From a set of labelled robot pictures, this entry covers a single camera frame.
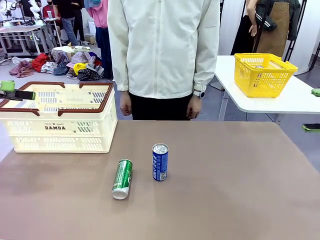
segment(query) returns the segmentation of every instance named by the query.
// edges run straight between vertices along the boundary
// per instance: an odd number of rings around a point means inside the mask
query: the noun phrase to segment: wristwatch
[[[197,97],[199,97],[200,99],[203,99],[206,95],[206,92],[194,90],[193,94],[196,95]]]

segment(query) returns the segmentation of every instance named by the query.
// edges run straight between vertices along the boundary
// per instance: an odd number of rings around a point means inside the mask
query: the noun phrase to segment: table leg
[[[24,36],[24,40],[26,42],[28,49],[30,50],[31,49],[30,38],[28,36]]]
[[[60,47],[62,47],[61,39],[60,39],[60,36],[59,36],[59,34],[58,34],[58,30],[57,30],[56,21],[53,21],[53,23],[54,23],[54,28],[55,28],[56,35],[57,35],[58,40],[59,40]]]
[[[44,51],[45,53],[48,53],[48,52],[49,52],[49,49],[48,49],[48,47],[47,47],[47,43],[46,43],[46,40],[45,40],[44,33],[42,32],[41,29],[39,29],[38,35],[39,35],[40,40],[41,40],[41,43],[42,43],[43,51]]]
[[[284,117],[284,114],[283,113],[279,113],[275,116],[275,119],[274,119],[274,122],[278,125],[280,125],[282,119]]]
[[[210,86],[219,90],[219,91],[225,91],[224,87],[221,85],[221,83],[219,81],[211,83]]]
[[[1,45],[2,45],[3,52],[4,52],[5,54],[8,54],[7,48],[6,48],[6,45],[5,45],[5,42],[4,42],[4,39],[3,39],[3,35],[2,35],[2,34],[0,34],[0,42],[1,42]]]
[[[6,43],[8,44],[8,48],[12,48],[12,43],[8,33],[4,33],[4,35],[5,35]]]
[[[19,42],[20,42],[20,45],[21,45],[21,48],[22,48],[22,51],[23,51],[23,54],[27,54],[27,50],[26,50],[26,46],[25,46],[25,43],[21,37],[21,33],[20,32],[17,32],[16,33],[18,35],[18,39],[19,39]]]
[[[37,42],[37,39],[36,39],[36,36],[35,36],[35,32],[31,31],[31,34],[32,34],[32,37],[33,37],[33,41],[34,41],[34,44],[35,44],[36,51],[38,52],[38,55],[40,55],[41,52],[40,52],[39,45],[38,45],[38,42]]]
[[[275,118],[274,118],[274,119],[270,116],[270,114],[266,113],[266,115],[271,119],[272,122],[280,125],[280,123],[281,123],[281,121],[282,121],[282,119],[283,119],[283,117],[284,117],[285,114],[284,114],[284,113],[277,113],[277,114],[275,115]]]
[[[223,122],[225,120],[228,99],[229,99],[229,94],[227,93],[227,91],[225,91],[223,94],[223,97],[222,97],[222,102],[221,102],[221,107],[220,107],[220,112],[219,112],[219,118],[218,118],[219,122]]]
[[[48,26],[44,27],[43,32],[45,35],[46,42],[48,43],[50,50],[52,50],[54,48],[54,41],[53,38],[51,38],[51,35],[49,35]]]
[[[54,32],[52,31],[52,25],[50,24],[50,26],[48,27],[48,30],[49,30],[49,34],[52,38],[52,42],[53,42],[53,46],[56,48],[57,47],[57,41],[56,41],[56,38],[55,38],[55,34]]]

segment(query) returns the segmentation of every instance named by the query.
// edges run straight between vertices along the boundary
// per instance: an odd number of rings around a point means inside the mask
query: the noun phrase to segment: pink shirt
[[[108,0],[101,0],[101,4],[98,7],[90,7],[87,9],[90,17],[93,18],[94,24],[97,28],[107,28],[107,12],[108,12]]]

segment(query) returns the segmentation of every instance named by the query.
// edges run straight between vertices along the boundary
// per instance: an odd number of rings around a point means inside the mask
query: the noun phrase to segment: hand
[[[193,95],[188,104],[186,116],[189,119],[196,119],[201,112],[201,108],[202,108],[202,100],[198,96]]]
[[[251,37],[254,37],[257,35],[258,32],[258,26],[257,25],[252,25],[250,27],[249,33],[251,33]]]
[[[131,115],[131,98],[128,91],[121,92],[120,109],[124,116]]]

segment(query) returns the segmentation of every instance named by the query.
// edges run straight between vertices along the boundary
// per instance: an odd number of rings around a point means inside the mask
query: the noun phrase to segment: white jacket
[[[119,91],[181,98],[214,77],[220,0],[109,0],[107,23]]]

